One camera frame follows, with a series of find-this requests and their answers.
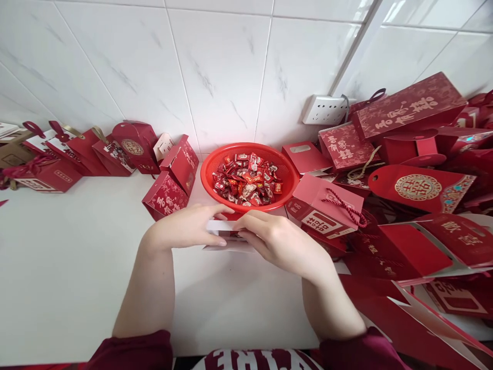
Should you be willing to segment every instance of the red ribbon handle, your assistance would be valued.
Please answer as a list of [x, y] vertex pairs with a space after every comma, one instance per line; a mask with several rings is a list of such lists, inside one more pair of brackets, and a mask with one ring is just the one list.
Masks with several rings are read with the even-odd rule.
[[50, 124], [51, 128], [55, 130], [56, 135], [55, 137], [59, 139], [61, 142], [67, 142], [70, 141], [70, 136], [63, 131], [63, 128], [60, 126], [60, 124], [57, 121], [48, 121]]
[[[329, 203], [335, 204], [336, 206], [343, 207], [346, 211], [348, 211], [349, 217], [353, 220], [353, 222], [355, 224], [358, 225], [358, 227], [365, 228], [368, 226], [368, 220], [366, 220], [366, 217], [363, 213], [349, 207], [345, 202], [343, 202], [343, 200], [332, 189], [326, 188], [326, 190], [328, 192], [332, 193], [332, 195], [338, 201], [336, 202], [336, 201], [331, 200], [331, 199], [322, 199], [322, 201], [327, 201]], [[356, 220], [356, 217], [354, 217], [354, 215], [359, 216], [359, 221]]]
[[25, 128], [27, 128], [29, 131], [32, 133], [38, 135], [42, 139], [46, 139], [45, 134], [43, 133], [43, 130], [40, 129], [40, 127], [35, 124], [34, 122], [31, 121], [26, 121], [22, 124]]

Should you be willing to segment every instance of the wall socket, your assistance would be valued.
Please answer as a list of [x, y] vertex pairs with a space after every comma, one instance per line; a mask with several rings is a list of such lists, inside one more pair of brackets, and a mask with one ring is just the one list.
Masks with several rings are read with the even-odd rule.
[[[349, 99], [349, 104], [355, 102], [356, 99]], [[337, 126], [346, 115], [347, 106], [344, 98], [313, 95], [302, 122], [304, 124]]]

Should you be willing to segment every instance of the unfolded gift box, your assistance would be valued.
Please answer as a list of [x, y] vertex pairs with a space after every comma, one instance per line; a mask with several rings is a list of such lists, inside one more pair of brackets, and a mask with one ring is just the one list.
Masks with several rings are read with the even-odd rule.
[[183, 135], [176, 145], [164, 153], [159, 168], [168, 171], [173, 180], [190, 196], [198, 165], [199, 159], [188, 143], [188, 135]]
[[[351, 122], [320, 131], [318, 140], [323, 155], [334, 164], [333, 172], [362, 167], [375, 150], [369, 142], [359, 140]], [[377, 153], [371, 163], [378, 161], [380, 156]]]
[[332, 239], [358, 229], [362, 207], [363, 198], [359, 195], [321, 178], [306, 175], [296, 187], [286, 209], [302, 224]]
[[284, 145], [282, 153], [293, 162], [300, 175], [324, 176], [324, 171], [332, 167], [332, 162], [310, 141]]
[[68, 163], [46, 156], [37, 156], [25, 165], [5, 169], [3, 173], [40, 193], [65, 193], [82, 178]]
[[185, 208], [188, 204], [188, 197], [172, 179], [169, 172], [163, 171], [142, 199], [142, 203], [154, 221], [158, 221]]
[[424, 130], [416, 133], [397, 134], [378, 141], [378, 151], [387, 164], [405, 164], [415, 167], [440, 165], [447, 160], [439, 154], [435, 138], [438, 131]]
[[439, 153], [451, 159], [462, 152], [478, 149], [493, 142], [493, 129], [440, 127], [436, 137]]
[[442, 72], [357, 111], [353, 123], [361, 140], [375, 142], [401, 132], [453, 124], [467, 105]]

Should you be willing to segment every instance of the red gift bag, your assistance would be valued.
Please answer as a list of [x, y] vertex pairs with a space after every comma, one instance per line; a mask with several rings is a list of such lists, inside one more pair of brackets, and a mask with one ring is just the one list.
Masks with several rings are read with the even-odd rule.
[[92, 148], [110, 175], [130, 176], [136, 168], [130, 162], [122, 147], [113, 138], [113, 135], [104, 136], [101, 129], [97, 126], [94, 126], [92, 131], [99, 139]]

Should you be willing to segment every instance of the marble tile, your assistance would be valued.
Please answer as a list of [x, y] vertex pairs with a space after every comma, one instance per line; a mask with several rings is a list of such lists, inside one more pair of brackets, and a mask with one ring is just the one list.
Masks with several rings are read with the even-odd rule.
[[174, 9], [271, 15], [274, 0], [165, 0], [165, 2], [166, 7]]
[[418, 80], [443, 71], [469, 97], [493, 89], [492, 61], [493, 34], [459, 32]]
[[468, 31], [493, 32], [493, 0], [486, 0], [462, 29]]
[[411, 85], [455, 35], [410, 27], [382, 26], [345, 91], [358, 101], [385, 87], [393, 94]]
[[394, 0], [384, 23], [461, 28], [484, 0]]
[[274, 15], [328, 21], [362, 22], [373, 0], [276, 0]]
[[20, 125], [33, 121], [48, 129], [48, 121], [54, 119], [46, 107], [0, 63], [0, 122]]
[[2, 1], [2, 62], [56, 117], [79, 130], [122, 114], [54, 3]]
[[[81, 0], [63, 0], [65, 2], [81, 2]], [[164, 8], [164, 0], [82, 0], [84, 3], [104, 3], [114, 5], [137, 5]]]
[[123, 115], [151, 124], [158, 135], [187, 134], [200, 152], [166, 9], [57, 6]]
[[169, 18], [201, 152], [253, 141], [270, 18], [174, 9]]
[[326, 126], [305, 125], [301, 113], [313, 94], [327, 94], [359, 25], [274, 18], [258, 116], [256, 142], [280, 148], [314, 140]]

